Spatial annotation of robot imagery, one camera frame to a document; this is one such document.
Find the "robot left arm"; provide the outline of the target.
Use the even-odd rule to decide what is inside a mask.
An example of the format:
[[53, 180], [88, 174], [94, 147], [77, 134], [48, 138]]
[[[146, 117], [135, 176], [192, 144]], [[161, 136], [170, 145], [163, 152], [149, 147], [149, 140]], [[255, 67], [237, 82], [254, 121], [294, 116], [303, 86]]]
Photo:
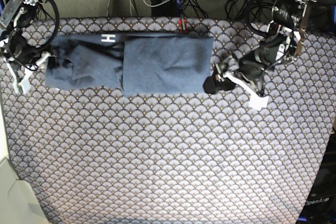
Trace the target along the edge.
[[203, 89], [208, 94], [216, 94], [240, 86], [250, 95], [249, 107], [260, 111], [269, 102], [269, 96], [265, 94], [264, 75], [274, 71], [278, 65], [293, 62], [301, 53], [310, 16], [310, 3], [317, 0], [275, 0], [266, 32], [251, 25], [249, 12], [255, 1], [250, 0], [246, 6], [245, 22], [252, 32], [264, 40], [248, 54], [240, 58], [232, 56], [238, 65], [235, 70], [231, 70], [224, 62], [217, 63], [213, 74], [205, 80]]

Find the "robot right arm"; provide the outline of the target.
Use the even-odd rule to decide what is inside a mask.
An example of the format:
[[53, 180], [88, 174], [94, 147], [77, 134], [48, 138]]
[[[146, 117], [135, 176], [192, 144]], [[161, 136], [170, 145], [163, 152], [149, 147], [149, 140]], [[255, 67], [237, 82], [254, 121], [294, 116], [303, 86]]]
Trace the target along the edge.
[[[37, 11], [49, 3], [55, 14], [55, 27], [47, 41], [39, 47], [30, 45], [23, 29], [31, 25]], [[30, 76], [51, 57], [50, 46], [60, 25], [60, 15], [54, 0], [9, 0], [1, 12], [1, 58], [13, 77], [15, 93], [26, 94]]]

